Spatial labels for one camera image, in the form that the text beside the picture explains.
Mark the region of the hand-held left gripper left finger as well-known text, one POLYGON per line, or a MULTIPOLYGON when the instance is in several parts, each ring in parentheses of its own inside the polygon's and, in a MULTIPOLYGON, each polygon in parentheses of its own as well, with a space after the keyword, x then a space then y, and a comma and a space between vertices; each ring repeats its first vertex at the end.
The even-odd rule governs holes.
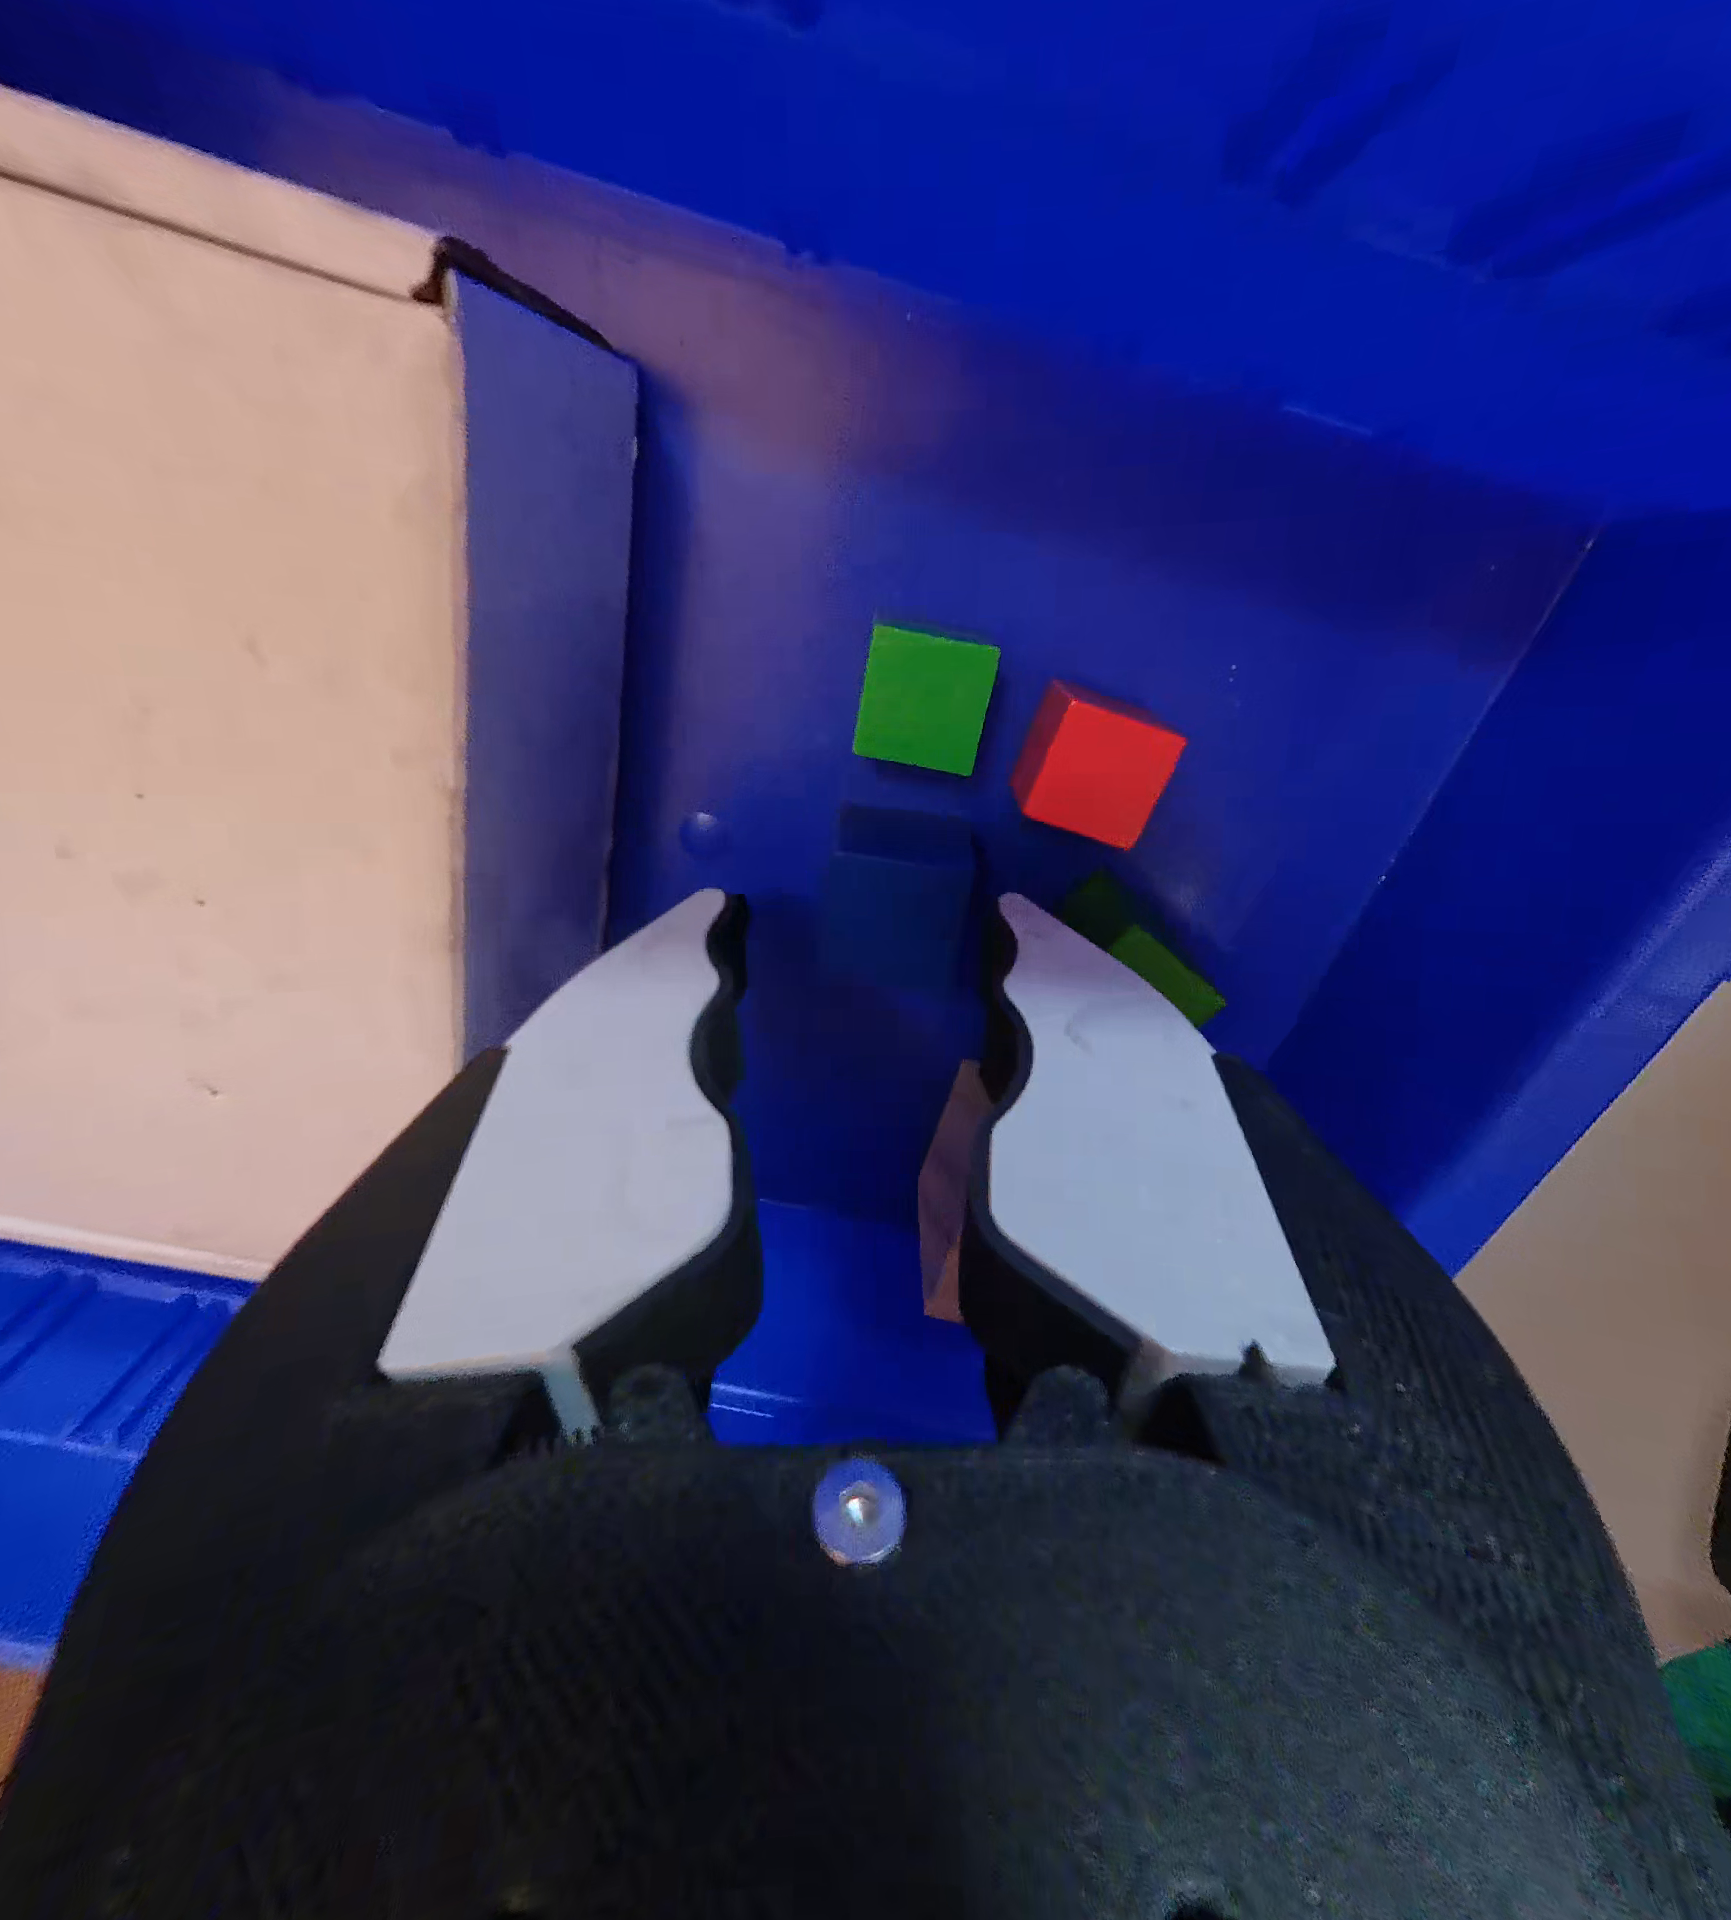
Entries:
POLYGON ((540 1381, 566 1437, 706 1430, 756 1325, 743 1075, 749 905, 703 888, 569 976, 498 1048, 384 1333, 384 1380, 540 1381))

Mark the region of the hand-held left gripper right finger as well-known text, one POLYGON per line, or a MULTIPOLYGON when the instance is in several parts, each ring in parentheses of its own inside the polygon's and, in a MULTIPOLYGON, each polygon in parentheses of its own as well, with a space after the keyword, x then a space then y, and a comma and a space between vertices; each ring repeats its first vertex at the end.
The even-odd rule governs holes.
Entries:
POLYGON ((991 1369, 1321 1387, 1333 1348, 1207 1037, 1023 895, 989 922, 991 1109, 968 1145, 958 1307, 991 1369))

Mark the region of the green wooden cube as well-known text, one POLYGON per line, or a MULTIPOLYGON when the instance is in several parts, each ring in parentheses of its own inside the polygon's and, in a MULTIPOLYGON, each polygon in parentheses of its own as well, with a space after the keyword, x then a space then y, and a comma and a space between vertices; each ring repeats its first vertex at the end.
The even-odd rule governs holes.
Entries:
POLYGON ((873 622, 851 755, 971 778, 997 683, 1001 648, 873 622))
POLYGON ((1167 926, 1111 870, 1092 870, 1058 903, 1081 938, 1137 972, 1196 1027, 1226 1010, 1224 993, 1175 946, 1167 926))

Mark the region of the blue wooden cube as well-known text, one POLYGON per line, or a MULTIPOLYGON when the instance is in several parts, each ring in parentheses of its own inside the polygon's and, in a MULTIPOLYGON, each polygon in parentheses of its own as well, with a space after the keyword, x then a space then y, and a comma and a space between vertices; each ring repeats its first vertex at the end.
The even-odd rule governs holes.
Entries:
POLYGON ((842 803, 818 905, 821 966, 882 987, 949 993, 973 879, 967 819, 842 803))

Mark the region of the blue plastic bin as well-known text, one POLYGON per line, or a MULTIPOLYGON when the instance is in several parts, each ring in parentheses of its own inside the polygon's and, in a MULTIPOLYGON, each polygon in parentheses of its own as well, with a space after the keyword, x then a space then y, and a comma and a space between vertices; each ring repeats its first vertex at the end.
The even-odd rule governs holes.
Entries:
POLYGON ((0 85, 473 240, 641 369, 611 925, 807 1002, 873 616, 1162 712, 1218 1034, 1462 1275, 1731 1011, 1731 5, 0 5, 0 85))

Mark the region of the red wooden cube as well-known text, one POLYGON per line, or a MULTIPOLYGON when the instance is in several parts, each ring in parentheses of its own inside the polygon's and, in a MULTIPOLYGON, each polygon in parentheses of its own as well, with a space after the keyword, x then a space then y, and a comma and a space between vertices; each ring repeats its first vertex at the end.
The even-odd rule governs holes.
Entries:
POLYGON ((1011 770, 1024 819, 1112 851, 1142 840, 1187 736, 1145 708, 1051 679, 1011 770))

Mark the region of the large white cardboard box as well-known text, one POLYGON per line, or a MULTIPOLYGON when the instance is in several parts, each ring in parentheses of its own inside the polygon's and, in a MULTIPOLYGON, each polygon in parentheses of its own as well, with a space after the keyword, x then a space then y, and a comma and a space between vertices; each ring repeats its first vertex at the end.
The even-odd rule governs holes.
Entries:
POLYGON ((641 376, 0 85, 0 1241, 258 1279, 611 912, 641 376))

